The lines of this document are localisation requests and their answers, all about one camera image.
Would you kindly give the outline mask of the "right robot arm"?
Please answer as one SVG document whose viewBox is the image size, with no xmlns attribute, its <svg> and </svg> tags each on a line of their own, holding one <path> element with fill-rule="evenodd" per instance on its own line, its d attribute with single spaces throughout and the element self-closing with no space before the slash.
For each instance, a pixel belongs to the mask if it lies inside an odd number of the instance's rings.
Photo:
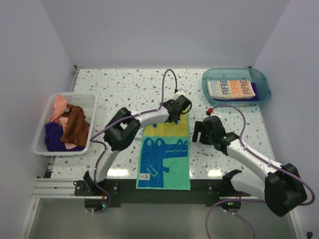
<svg viewBox="0 0 319 239">
<path fill-rule="evenodd" d="M 282 165 L 240 140 L 239 135 L 226 132 L 218 116 L 210 116 L 194 125 L 193 142 L 212 145 L 215 150 L 235 159 L 251 170 L 258 180 L 249 182 L 241 170 L 233 170 L 223 176 L 222 190 L 226 195 L 244 192 L 266 203 L 277 216 L 282 217 L 307 200 L 307 194 L 297 168 L 288 163 Z"/>
</svg>

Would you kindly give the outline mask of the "colourful printed towel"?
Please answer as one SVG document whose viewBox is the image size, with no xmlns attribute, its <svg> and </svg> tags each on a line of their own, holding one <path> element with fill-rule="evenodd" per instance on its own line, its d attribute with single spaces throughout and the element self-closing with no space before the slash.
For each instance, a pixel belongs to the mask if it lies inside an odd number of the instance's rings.
<svg viewBox="0 0 319 239">
<path fill-rule="evenodd" d="M 251 99 L 256 96 L 249 80 L 213 80 L 206 83 L 210 96 L 219 100 Z"/>
</svg>

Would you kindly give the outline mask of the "yellow green patterned towel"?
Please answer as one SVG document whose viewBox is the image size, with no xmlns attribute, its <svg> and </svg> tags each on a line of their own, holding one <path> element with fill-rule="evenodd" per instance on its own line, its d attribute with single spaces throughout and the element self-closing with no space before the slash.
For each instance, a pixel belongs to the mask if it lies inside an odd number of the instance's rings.
<svg viewBox="0 0 319 239">
<path fill-rule="evenodd" d="M 189 114 L 144 128 L 137 189 L 190 190 Z"/>
</svg>

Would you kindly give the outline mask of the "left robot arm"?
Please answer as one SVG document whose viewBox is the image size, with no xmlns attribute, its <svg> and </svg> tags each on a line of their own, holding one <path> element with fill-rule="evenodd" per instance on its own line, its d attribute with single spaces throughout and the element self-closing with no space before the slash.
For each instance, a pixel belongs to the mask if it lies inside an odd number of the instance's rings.
<svg viewBox="0 0 319 239">
<path fill-rule="evenodd" d="M 104 150 L 98 157 L 93 169 L 84 174 L 86 190 L 96 196 L 106 193 L 104 183 L 107 173 L 120 151 L 128 148 L 139 129 L 158 123 L 172 123 L 180 120 L 192 107 L 185 95 L 174 95 L 174 99 L 161 102 L 157 109 L 132 112 L 121 108 L 106 127 L 91 136 L 90 142 L 103 145 Z"/>
</svg>

